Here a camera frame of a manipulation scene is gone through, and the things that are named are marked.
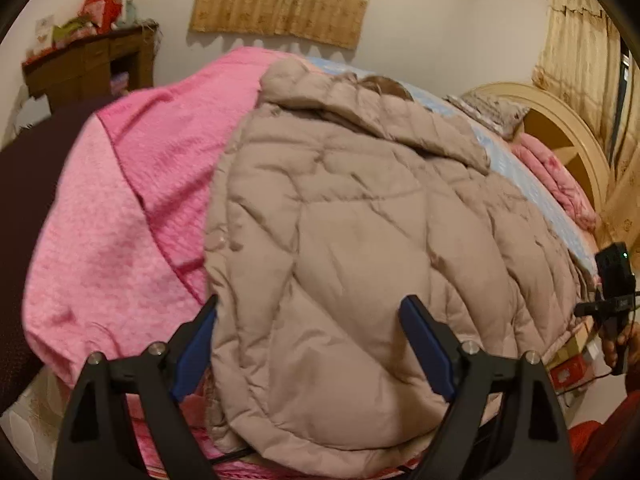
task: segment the folded pink quilt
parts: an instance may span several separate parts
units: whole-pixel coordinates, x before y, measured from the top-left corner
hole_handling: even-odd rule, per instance
[[[203,227],[218,156],[286,54],[240,48],[165,88],[135,92],[84,126],[31,262],[23,323],[69,386],[89,353],[136,355],[193,319],[207,291]],[[134,414],[136,403],[130,403]],[[202,400],[183,405],[202,426]],[[196,432],[209,455],[204,431]],[[147,463],[159,465],[153,450]]]
[[[593,231],[597,215],[584,190],[548,147],[529,134],[520,134],[511,151],[529,168],[578,227]]]

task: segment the silver bolt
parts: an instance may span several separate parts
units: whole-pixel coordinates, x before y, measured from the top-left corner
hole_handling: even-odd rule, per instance
[[[465,354],[476,355],[480,351],[480,345],[475,341],[465,341],[462,343],[462,349]]]
[[[524,358],[532,365],[537,365],[542,360],[540,354],[535,350],[527,350],[524,353]]]
[[[104,354],[102,352],[93,352],[87,358],[87,362],[91,365],[97,365],[100,361],[104,359]]]
[[[162,355],[166,351],[166,344],[162,341],[156,341],[149,345],[148,351],[151,355]]]

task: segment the beige puffer jacket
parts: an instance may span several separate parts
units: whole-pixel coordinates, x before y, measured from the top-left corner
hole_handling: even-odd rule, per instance
[[[400,328],[404,296],[490,353],[549,359],[586,282],[464,120],[295,58],[261,83],[212,184],[209,434],[368,476],[425,449],[446,410]]]

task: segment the blue gripper pad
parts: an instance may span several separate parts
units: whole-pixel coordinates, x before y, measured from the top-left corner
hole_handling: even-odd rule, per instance
[[[171,394],[177,402],[182,402],[184,397],[196,390],[211,361],[211,334],[216,313],[216,309],[212,309],[176,363]]]
[[[415,296],[404,298],[400,303],[400,325],[418,358],[431,389],[444,397],[447,402],[451,402],[456,394],[453,364],[421,314],[420,307],[424,308]]]

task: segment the wooden headboard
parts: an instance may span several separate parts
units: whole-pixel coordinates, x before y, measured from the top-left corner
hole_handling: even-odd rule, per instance
[[[582,186],[596,212],[601,211],[607,193],[607,159],[580,116],[555,95],[524,83],[499,82],[479,86],[474,91],[505,97],[531,108],[524,131],[539,139],[557,154],[573,154],[560,159]]]

